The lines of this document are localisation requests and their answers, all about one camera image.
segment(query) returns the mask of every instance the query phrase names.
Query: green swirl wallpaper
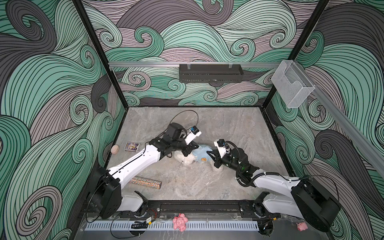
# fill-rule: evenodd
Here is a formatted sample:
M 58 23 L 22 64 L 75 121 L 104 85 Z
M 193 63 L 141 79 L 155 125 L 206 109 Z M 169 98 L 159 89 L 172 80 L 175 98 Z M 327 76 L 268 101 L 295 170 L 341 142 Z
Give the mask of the green swirl wallpaper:
M 0 239 L 69 239 L 123 114 L 72 0 L 0 1 Z
M 82 0 L 109 61 L 288 58 L 317 0 Z M 275 69 L 242 83 L 180 83 L 177 68 L 115 68 L 131 106 L 261 105 Z
M 384 156 L 383 11 L 375 0 L 326 9 L 296 60 Z M 384 239 L 384 180 L 321 102 L 310 95 L 288 109 L 276 93 L 267 112 L 296 175 L 335 180 L 343 209 L 334 238 Z M 317 179 L 336 197 L 330 180 Z

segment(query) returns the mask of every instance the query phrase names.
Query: pink toy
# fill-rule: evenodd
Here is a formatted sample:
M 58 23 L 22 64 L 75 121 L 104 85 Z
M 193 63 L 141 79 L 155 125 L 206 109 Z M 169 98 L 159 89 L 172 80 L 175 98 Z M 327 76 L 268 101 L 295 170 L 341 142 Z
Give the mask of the pink toy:
M 304 231 L 305 229 L 308 229 L 308 226 L 305 222 L 297 223 L 297 229 L 299 231 Z
M 179 228 L 181 232 L 183 232 L 185 229 L 187 229 L 187 226 L 185 223 L 188 221 L 188 218 L 185 217 L 184 214 L 179 214 L 178 217 L 173 218 L 173 229 Z
M 112 154 L 116 154 L 118 151 L 119 151 L 118 145 L 113 145 L 113 147 L 111 147 L 111 153 Z

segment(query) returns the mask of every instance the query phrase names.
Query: transparent plastic box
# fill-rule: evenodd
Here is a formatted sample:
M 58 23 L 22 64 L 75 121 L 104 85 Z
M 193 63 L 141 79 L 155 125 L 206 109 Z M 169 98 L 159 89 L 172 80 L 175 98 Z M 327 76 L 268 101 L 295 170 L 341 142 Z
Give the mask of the transparent plastic box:
M 314 90 L 304 68 L 293 60 L 283 60 L 272 76 L 272 82 L 288 108 L 298 108 Z

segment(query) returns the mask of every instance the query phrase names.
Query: gray marble surface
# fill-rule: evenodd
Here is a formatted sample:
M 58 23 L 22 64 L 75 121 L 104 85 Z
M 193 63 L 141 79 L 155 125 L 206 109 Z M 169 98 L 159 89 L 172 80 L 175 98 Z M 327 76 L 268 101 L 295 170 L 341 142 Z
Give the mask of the gray marble surface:
M 177 113 L 187 109 L 199 114 L 197 127 L 202 134 L 195 139 L 196 143 L 214 147 L 216 139 L 232 141 L 244 149 L 254 166 L 288 175 L 259 108 L 130 108 L 116 143 L 120 150 L 111 156 L 108 168 L 135 154 L 124 151 L 126 142 L 139 142 L 140 149 L 144 148 L 145 142 L 165 130 Z M 196 120 L 196 114 L 189 111 L 177 116 L 173 122 L 189 127 Z M 184 166 L 174 158 L 165 157 L 138 174 L 161 181 L 161 189 L 127 184 L 122 195 L 138 190 L 150 200 L 251 200 L 265 191 L 240 186 L 234 170 L 221 168 L 216 171 L 208 162 Z

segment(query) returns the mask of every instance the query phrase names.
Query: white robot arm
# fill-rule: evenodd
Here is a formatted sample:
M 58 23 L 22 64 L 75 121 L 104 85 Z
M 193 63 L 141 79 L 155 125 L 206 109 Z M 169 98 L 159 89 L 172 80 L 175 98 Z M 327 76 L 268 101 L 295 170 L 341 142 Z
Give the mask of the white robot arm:
M 186 130 L 178 123 L 170 123 L 166 131 L 149 141 L 133 157 L 108 170 L 98 169 L 90 181 L 87 200 L 100 210 L 102 218 L 107 218 L 116 211 L 132 211 L 142 215 L 145 212 L 145 197 L 135 191 L 122 198 L 121 189 L 144 168 L 172 151 L 181 150 L 184 156 L 188 156 L 199 147 L 193 140 L 200 135 L 196 126 Z
M 263 192 L 255 200 L 254 208 L 259 217 L 273 213 L 287 214 L 305 219 L 320 231 L 329 230 L 341 206 L 315 179 L 309 176 L 285 177 L 277 172 L 266 172 L 249 164 L 244 150 L 234 143 L 218 139 L 214 144 L 217 150 L 207 153 L 214 160 L 215 167 L 224 165 L 236 170 L 236 179 L 243 187 L 262 187 L 281 194 Z

